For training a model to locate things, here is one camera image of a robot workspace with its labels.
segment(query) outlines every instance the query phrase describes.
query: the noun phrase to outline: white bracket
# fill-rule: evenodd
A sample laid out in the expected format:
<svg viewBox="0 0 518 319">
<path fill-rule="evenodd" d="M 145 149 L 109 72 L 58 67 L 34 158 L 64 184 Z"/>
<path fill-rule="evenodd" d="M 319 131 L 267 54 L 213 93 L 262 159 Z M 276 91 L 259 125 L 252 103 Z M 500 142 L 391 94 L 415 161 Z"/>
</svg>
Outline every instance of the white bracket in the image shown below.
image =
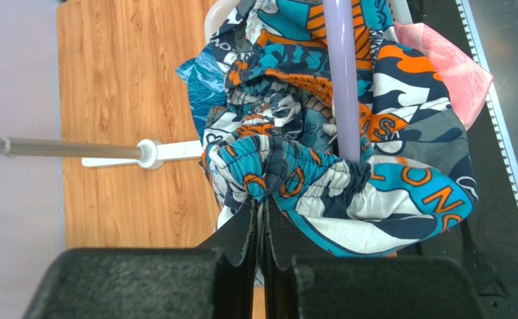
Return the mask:
<svg viewBox="0 0 518 319">
<path fill-rule="evenodd" d="M 82 158 L 82 165 L 108 167 L 138 164 L 146 169 L 158 169 L 165 161 L 200 158 L 203 151 L 200 141 L 162 144 L 156 140 L 142 140 L 137 146 L 142 150 L 140 159 Z"/>
</svg>

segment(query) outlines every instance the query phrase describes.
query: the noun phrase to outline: purple pole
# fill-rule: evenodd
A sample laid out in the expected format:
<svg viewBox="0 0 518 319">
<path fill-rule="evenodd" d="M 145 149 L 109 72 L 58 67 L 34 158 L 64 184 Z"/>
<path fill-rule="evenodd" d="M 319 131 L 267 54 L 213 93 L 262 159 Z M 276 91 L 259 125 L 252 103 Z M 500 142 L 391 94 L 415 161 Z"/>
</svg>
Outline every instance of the purple pole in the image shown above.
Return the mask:
<svg viewBox="0 0 518 319">
<path fill-rule="evenodd" d="M 324 0 L 339 156 L 359 162 L 359 109 L 351 0 Z"/>
</svg>

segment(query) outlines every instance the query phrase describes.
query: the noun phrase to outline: metal strip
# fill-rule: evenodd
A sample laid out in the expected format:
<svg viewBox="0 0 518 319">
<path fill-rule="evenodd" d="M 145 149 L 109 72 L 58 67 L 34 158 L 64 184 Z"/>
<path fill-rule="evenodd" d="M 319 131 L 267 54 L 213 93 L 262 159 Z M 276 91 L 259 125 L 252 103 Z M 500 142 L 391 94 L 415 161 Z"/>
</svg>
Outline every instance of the metal strip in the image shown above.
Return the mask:
<svg viewBox="0 0 518 319">
<path fill-rule="evenodd" d="M 465 32 L 467 33 L 467 40 L 469 41 L 469 47 L 471 48 L 473 59 L 485 70 L 489 71 L 487 57 L 485 56 L 483 45 L 481 45 L 481 40 L 479 39 L 479 32 L 477 30 L 477 26 L 475 25 L 475 20 L 473 19 L 473 13 L 471 12 L 469 0 L 455 0 L 455 2 L 459 7 L 459 14 L 461 15 L 461 20 L 463 21 Z M 501 110 L 501 105 L 499 103 L 499 98 L 497 97 L 497 91 L 494 84 L 491 85 L 489 93 L 487 94 L 487 107 L 489 108 L 489 113 L 491 114 L 491 121 L 495 127 L 495 133 L 497 135 L 497 139 L 499 140 L 501 153 L 503 154 L 503 159 L 505 160 L 507 173 L 509 174 L 509 179 L 511 181 L 518 206 L 518 163 L 513 146 L 511 144 L 511 138 L 507 130 L 507 125 L 505 124 L 505 118 L 503 117 L 503 112 Z"/>
</svg>

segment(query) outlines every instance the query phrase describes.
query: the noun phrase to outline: crumpled cloth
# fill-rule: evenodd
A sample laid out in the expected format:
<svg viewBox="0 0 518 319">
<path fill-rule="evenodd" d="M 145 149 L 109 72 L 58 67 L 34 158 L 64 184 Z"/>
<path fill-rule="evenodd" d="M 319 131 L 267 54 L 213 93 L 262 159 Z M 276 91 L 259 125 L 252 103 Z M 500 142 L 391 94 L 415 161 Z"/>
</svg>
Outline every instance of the crumpled cloth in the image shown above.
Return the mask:
<svg viewBox="0 0 518 319">
<path fill-rule="evenodd" d="M 352 16 L 359 163 L 338 157 L 324 129 L 334 119 L 320 1 L 242 0 L 212 36 L 227 98 L 209 107 L 201 165 L 221 205 L 218 227 L 248 197 L 274 197 L 326 251 L 382 256 L 471 213 L 467 136 L 441 77 L 397 43 L 386 0 L 353 0 Z"/>
<path fill-rule="evenodd" d="M 423 23 L 394 23 L 399 43 L 422 52 L 434 66 L 450 92 L 453 110 L 466 130 L 470 129 L 493 83 L 493 75 L 472 58 Z"/>
</svg>

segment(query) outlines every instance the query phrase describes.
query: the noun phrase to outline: wooden floor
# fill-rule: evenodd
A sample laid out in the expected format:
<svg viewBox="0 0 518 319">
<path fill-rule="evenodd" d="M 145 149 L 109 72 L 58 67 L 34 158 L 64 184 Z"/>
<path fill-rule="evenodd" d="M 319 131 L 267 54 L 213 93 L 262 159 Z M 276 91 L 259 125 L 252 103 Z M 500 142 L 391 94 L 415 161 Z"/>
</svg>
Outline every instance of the wooden floor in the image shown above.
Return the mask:
<svg viewBox="0 0 518 319">
<path fill-rule="evenodd" d="M 135 145 L 197 139 L 175 69 L 205 45 L 214 0 L 70 0 L 57 12 L 62 138 Z M 66 241 L 75 247 L 193 247 L 219 209 L 197 160 L 86 169 L 64 160 Z M 255 318 L 264 294 L 255 290 Z"/>
</svg>

